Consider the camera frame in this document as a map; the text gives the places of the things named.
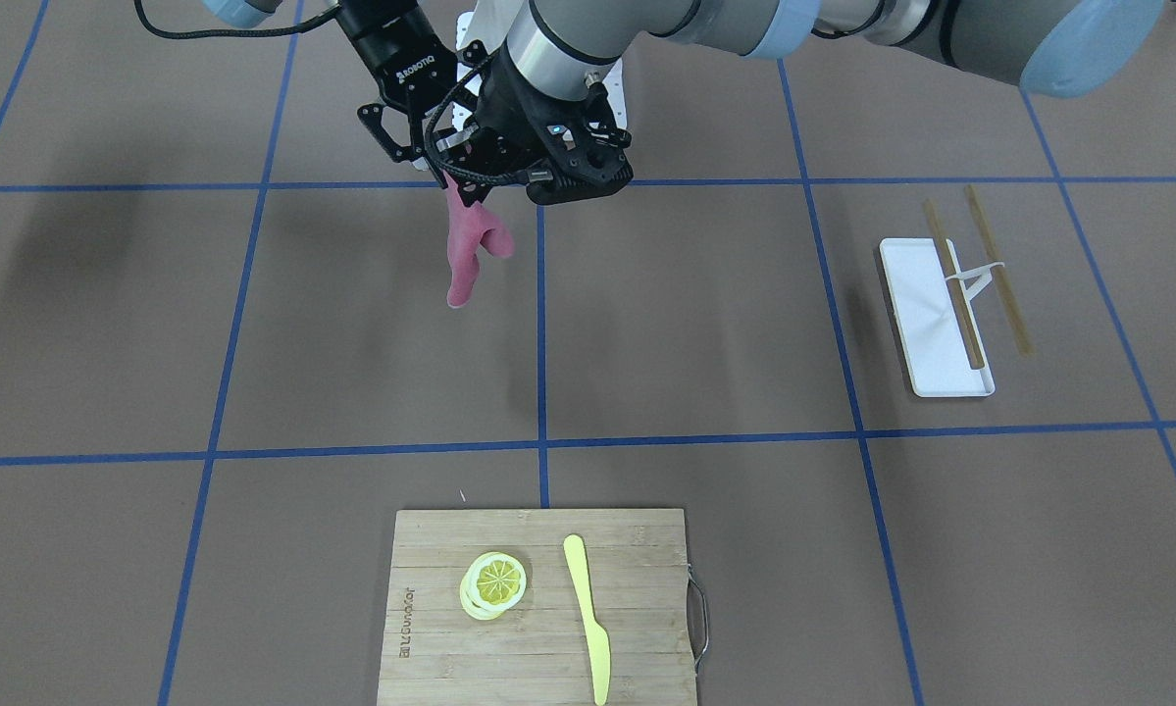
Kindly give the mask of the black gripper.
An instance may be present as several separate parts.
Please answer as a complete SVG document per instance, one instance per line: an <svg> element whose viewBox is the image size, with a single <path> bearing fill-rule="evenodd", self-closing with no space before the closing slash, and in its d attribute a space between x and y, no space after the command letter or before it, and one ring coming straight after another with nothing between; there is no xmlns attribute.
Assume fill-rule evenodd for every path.
<svg viewBox="0 0 1176 706"><path fill-rule="evenodd" d="M377 84L356 116L394 164L425 156L425 120L457 84L457 54L417 1L340 1L338 24Z"/></svg>
<svg viewBox="0 0 1176 706"><path fill-rule="evenodd" d="M506 59L485 59L449 89L428 116L428 161L452 176L467 206L489 189L524 186L548 173L537 169L537 136L526 106L537 89Z"/></svg>

